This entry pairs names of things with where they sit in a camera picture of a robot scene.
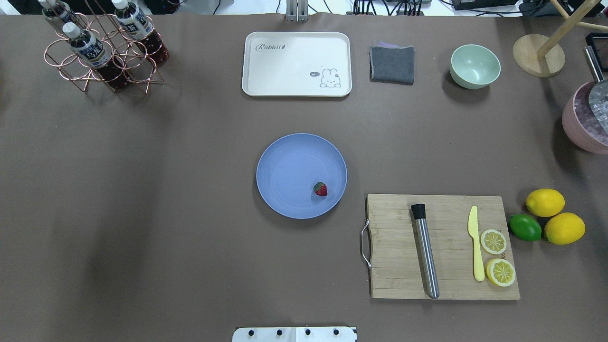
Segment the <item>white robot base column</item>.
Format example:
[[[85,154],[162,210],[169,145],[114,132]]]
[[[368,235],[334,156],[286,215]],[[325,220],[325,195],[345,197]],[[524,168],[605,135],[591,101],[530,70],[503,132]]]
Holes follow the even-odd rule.
[[[356,342],[355,327],[241,327],[234,331],[233,342]]]

